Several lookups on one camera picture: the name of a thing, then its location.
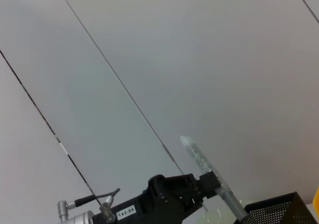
yellow object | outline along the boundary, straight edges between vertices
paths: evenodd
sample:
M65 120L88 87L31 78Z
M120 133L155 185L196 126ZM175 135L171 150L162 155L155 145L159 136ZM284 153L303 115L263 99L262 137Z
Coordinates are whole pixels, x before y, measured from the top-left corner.
M317 216L319 218L319 187L318 187L317 192L315 194L315 197L313 200L313 205L314 205L315 211L317 213Z

black mesh basket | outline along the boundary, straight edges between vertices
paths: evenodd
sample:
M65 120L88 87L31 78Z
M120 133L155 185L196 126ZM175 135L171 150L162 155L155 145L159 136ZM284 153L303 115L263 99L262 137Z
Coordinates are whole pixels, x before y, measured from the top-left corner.
M245 210L249 216L244 224L317 224L297 192L249 204Z

label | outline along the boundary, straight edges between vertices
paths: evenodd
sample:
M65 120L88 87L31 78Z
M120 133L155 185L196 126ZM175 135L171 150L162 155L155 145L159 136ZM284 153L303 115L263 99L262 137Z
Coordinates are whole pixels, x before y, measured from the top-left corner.
M134 213L136 213L135 206L131 205L130 207L125 208L125 209L117 212L116 216L117 216L118 220L121 220L123 218L127 218L128 216L130 216L130 215L132 215Z

black line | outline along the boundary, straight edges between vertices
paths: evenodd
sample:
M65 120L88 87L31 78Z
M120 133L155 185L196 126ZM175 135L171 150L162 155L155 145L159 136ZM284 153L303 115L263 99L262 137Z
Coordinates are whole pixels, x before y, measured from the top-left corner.
M316 16L316 14L313 12L313 10L310 8L310 6L308 5L308 3L305 0L302 0L304 2L304 4L306 5L306 7L308 8L308 10L310 11L310 13L313 15L313 17L315 18L315 20L317 21L317 23L319 24L319 19Z
M39 111L40 115L42 116L42 118L44 119L44 121L46 122L46 124L49 126L51 132L53 133L54 137L57 139L57 141L59 143L60 140L58 139L58 137L56 136L55 132L53 131L53 129L51 128L51 126L49 125L48 121L46 121L44 115L42 114L42 112L40 111L40 109L38 108L38 106L35 104L34 100L32 99L31 95L29 94L29 92L26 90L26 88L24 87L23 83L21 82L20 78L18 77L18 75L16 74L16 72L14 71L14 69L12 68L12 66L10 65L9 61L6 59L5 55L3 54L3 52L0 50L0 54L1 56L4 58L5 62L7 63L7 65L10 67L11 71L13 72L13 74L15 75L15 77L17 78L17 80L19 81L19 83L21 84L21 86L23 87L24 91L26 92L26 94L29 96L30 100L32 101L32 103L34 104L34 106L36 107L36 109ZM72 160L72 158L70 157L69 154L67 154L67 156L69 157L69 159L71 160L72 164L74 165L74 167L76 168L76 170L78 171L78 173L80 174L81 178L83 179L83 181L85 182L86 186L89 188L89 190L91 191L91 193L94 195L94 192L92 191L90 185L88 184L88 182L85 180L85 178L83 177L82 173L80 172L80 170L78 169L78 167L75 165L74 161Z
M114 75L116 76L116 78L120 81L121 85L124 87L126 93L128 94L128 96L131 98L131 100L133 101L133 103L136 105L136 107L138 108L139 112L141 113L141 115L143 116L143 118L145 119L146 123L149 125L149 127L151 128L151 130L153 131L153 133L155 134L155 136L158 138L158 140L161 142L164 150L167 152L167 154L169 155L169 157L171 158L171 160L175 163L175 165L177 166L177 168L179 169L179 171L184 174L181 170L181 168L179 167L179 165L176 163L175 159L173 158L173 156L171 155L171 153L169 152L169 150L166 148L165 144L163 143L163 141L161 140L161 138L159 137L158 133L156 133L155 129L153 128L153 126L151 125L151 123L149 122L149 120L146 118L145 114L142 112L141 108L138 106L138 104L136 103L136 101L134 100L133 96L131 95L131 93L129 92L129 90L126 88L126 86L124 85L124 83L122 82L122 80L120 79L120 77L118 76L118 74L115 72L115 70L113 69L111 63L108 61L108 59L106 59L104 53L102 52L102 50L99 48L99 46L96 44L96 42L94 41L93 37L91 36L91 34L89 33L89 31L86 29L86 27L84 26L84 24L82 23L82 21L80 20L80 18L78 17L78 15L75 13L75 11L73 10L73 8L71 7L70 3L68 2L68 0L65 0L65 2L67 3L67 5L69 6L69 8L71 9L71 11L73 12L73 14L75 15L75 17L77 18L77 20L80 22L80 24L82 25L83 29L85 30L86 34L89 36L89 38L92 40L92 42L94 43L94 45L96 46L96 48L98 49L98 51L100 52L100 54L103 56L104 60L106 61L106 63L109 65L109 67L111 68L111 70L113 71Z

mesh wire basket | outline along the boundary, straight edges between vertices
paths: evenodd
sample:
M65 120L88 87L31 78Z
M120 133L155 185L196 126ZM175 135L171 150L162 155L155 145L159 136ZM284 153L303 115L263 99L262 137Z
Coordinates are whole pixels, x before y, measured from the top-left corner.
M249 216L244 224L317 224L297 192L249 204L245 210Z

